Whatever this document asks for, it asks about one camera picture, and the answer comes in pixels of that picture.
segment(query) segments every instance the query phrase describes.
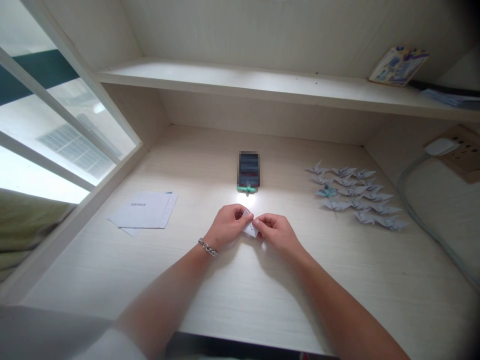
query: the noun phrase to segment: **gray cable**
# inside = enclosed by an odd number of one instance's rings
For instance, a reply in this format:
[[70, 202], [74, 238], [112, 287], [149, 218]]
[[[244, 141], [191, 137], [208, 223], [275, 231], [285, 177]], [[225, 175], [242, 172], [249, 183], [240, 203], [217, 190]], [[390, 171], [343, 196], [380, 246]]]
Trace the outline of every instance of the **gray cable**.
[[430, 155], [423, 154], [420, 158], [412, 162], [403, 172], [401, 173], [400, 177], [398, 178], [397, 183], [397, 190], [398, 195], [400, 196], [400, 200], [405, 207], [408, 214], [412, 217], [413, 220], [428, 234], [430, 235], [446, 252], [448, 257], [454, 262], [454, 264], [458, 267], [460, 272], [466, 277], [466, 279], [472, 283], [475, 290], [480, 292], [480, 280], [470, 271], [470, 269], [464, 264], [462, 259], [455, 253], [455, 251], [448, 245], [445, 240], [443, 240], [438, 234], [436, 234], [431, 228], [429, 228], [418, 216], [415, 210], [411, 207], [407, 196], [405, 195], [405, 186], [407, 184], [407, 179], [412, 171], [425, 160], [429, 159]]

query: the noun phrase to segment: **power outlet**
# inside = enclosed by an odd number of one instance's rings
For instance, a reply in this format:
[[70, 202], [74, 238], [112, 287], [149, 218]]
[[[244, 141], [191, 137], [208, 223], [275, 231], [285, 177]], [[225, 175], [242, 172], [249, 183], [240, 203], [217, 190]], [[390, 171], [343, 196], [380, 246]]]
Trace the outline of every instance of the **power outlet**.
[[438, 159], [457, 173], [468, 184], [480, 182], [480, 135], [469, 128], [456, 125], [441, 133], [423, 147], [437, 139], [450, 139], [459, 146]]

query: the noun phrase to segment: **white shelf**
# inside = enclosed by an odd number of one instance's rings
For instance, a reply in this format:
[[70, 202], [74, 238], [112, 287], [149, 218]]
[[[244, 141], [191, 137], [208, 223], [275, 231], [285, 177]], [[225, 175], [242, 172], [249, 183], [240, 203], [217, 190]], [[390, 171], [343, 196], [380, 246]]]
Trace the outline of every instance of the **white shelf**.
[[142, 57], [97, 73], [103, 83], [296, 104], [480, 122], [480, 111], [455, 109], [411, 87], [366, 79]]

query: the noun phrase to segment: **box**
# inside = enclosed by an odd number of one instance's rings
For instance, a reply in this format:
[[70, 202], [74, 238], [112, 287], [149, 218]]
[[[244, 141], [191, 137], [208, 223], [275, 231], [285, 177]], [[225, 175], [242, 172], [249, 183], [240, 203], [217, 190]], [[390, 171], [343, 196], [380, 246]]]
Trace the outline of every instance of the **box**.
[[374, 83], [405, 86], [427, 60], [426, 50], [392, 47], [373, 69], [368, 80]]

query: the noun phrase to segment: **silver chain bracelet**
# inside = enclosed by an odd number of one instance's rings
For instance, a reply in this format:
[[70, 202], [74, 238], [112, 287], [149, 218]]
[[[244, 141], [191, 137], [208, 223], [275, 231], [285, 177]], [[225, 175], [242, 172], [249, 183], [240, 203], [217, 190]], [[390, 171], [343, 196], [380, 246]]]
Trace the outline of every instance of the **silver chain bracelet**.
[[217, 250], [213, 250], [208, 244], [204, 243], [204, 238], [201, 237], [198, 239], [198, 243], [203, 246], [205, 251], [212, 255], [213, 257], [217, 257], [219, 255], [219, 252]]

